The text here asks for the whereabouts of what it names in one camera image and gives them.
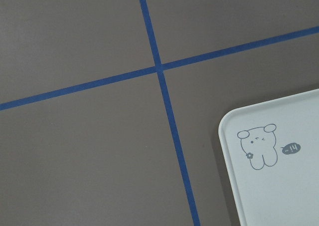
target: flower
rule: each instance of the flower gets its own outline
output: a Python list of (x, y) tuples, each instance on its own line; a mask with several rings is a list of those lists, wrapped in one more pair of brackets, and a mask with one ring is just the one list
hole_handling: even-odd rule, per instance
[(252, 153), (248, 153), (248, 154), (246, 154), (246, 156), (247, 156), (247, 159), (252, 159), (252, 158), (253, 158), (253, 156), (254, 156), (254, 154), (252, 154)]

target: gray surface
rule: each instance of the gray surface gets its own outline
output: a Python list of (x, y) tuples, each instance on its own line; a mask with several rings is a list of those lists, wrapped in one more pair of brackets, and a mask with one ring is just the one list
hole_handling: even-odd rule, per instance
[(0, 102), (153, 65), (139, 0), (0, 0)]
[(162, 62), (318, 25), (319, 0), (148, 0)]
[(0, 121), (0, 225), (192, 225), (156, 75)]
[(319, 88), (318, 51), (315, 35), (165, 72), (202, 225), (230, 225), (223, 193), (232, 226), (239, 225), (218, 138), (221, 118)]

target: white tray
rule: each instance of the white tray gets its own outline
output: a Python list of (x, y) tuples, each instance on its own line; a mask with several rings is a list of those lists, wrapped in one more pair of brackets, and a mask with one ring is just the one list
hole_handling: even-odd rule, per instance
[(219, 138), (241, 226), (319, 225), (319, 90), (232, 110)]

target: blue line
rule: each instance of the blue line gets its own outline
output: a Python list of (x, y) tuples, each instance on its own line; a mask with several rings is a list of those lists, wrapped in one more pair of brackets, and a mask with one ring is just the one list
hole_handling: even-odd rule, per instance
[(180, 66), (184, 66), (184, 65), (189, 65), (189, 64), (201, 62), (204, 60), (214, 59), (214, 58), (218, 58), (221, 56), (230, 55), (230, 54), (238, 53), (241, 51), (254, 49), (257, 47), (275, 44), (275, 43), (278, 43), (281, 41), (286, 41), (286, 40), (299, 38), (302, 36), (312, 35), (312, 34), (316, 34), (316, 33), (319, 33), (319, 26), (291, 32), (291, 33), (284, 34), (284, 35), (274, 36), (274, 37), (266, 38), (263, 40), (258, 40), (258, 41), (254, 41), (251, 43), (237, 45), (237, 46), (233, 46), (230, 48), (226, 48), (226, 49), (222, 49), (222, 50), (213, 51), (210, 53), (205, 53), (202, 55), (189, 57), (186, 59), (181, 59), (181, 60), (165, 63), (162, 66), (163, 66), (163, 70), (168, 70), (168, 69), (172, 69), (172, 68), (176, 68), (176, 67), (180, 67)]
[(95, 80), (95, 81), (91, 81), (91, 82), (87, 82), (87, 83), (83, 83), (83, 84), (79, 84), (79, 85), (70, 86), (67, 88), (59, 89), (59, 90), (50, 91), (50, 92), (39, 94), (39, 95), (26, 97), (26, 98), (19, 99), (19, 100), (10, 101), (7, 103), (2, 103), (2, 104), (0, 104), (0, 111), (10, 109), (13, 107), (17, 107), (17, 106), (21, 106), (21, 105), (34, 103), (34, 102), (41, 101), (41, 100), (46, 100), (46, 99), (58, 97), (61, 95), (71, 94), (71, 93), (74, 93), (77, 91), (87, 90), (87, 89), (99, 87), (102, 85), (107, 85), (107, 84), (111, 84), (111, 83), (115, 83), (115, 82), (119, 82), (119, 81), (123, 81), (123, 80), (136, 78), (139, 76), (148, 75), (148, 74), (152, 74), (152, 73), (156, 73), (156, 69), (154, 66), (149, 67), (149, 68), (145, 68), (145, 69), (141, 69), (141, 70), (136, 70), (136, 71), (120, 74), (120, 75), (111, 76), (111, 77), (100, 79), (100, 80)]
[(174, 112), (173, 112), (171, 101), (169, 98), (169, 93), (168, 93), (168, 88), (167, 88), (167, 84), (166, 84), (166, 80), (165, 80), (165, 76), (163, 72), (163, 67), (160, 61), (160, 54), (159, 54), (158, 46), (156, 43), (156, 38), (155, 38), (155, 34), (154, 34), (152, 22), (151, 22), (149, 9), (148, 9), (146, 0), (140, 0), (140, 3), (141, 3), (141, 9), (142, 9), (142, 13), (143, 13), (144, 21), (145, 21), (145, 26), (147, 29), (147, 33), (148, 33), (148, 37), (149, 37), (149, 41), (151, 45), (151, 50), (153, 54), (156, 71), (159, 78), (160, 90), (164, 100), (165, 110), (168, 117), (169, 127), (170, 127), (171, 135), (173, 138), (174, 146), (175, 146), (178, 164), (179, 164), (180, 172), (182, 175), (182, 179), (183, 179), (183, 183), (184, 183), (184, 187), (186, 191), (190, 213), (193, 219), (194, 226), (200, 226), (199, 216), (198, 216), (198, 212), (197, 212), (197, 208), (195, 204), (193, 191), (190, 184), (190, 179), (189, 179), (189, 175), (187, 171), (187, 166), (186, 166), (180, 138), (178, 135)]

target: cartoon face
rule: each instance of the cartoon face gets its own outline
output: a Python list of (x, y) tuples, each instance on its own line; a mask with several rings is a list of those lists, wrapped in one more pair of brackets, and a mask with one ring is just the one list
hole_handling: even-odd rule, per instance
[(278, 156), (275, 150), (276, 136), (275, 124), (265, 127), (256, 127), (250, 130), (238, 132), (242, 150), (250, 160), (251, 166), (255, 170), (260, 170), (266, 166), (276, 164)]

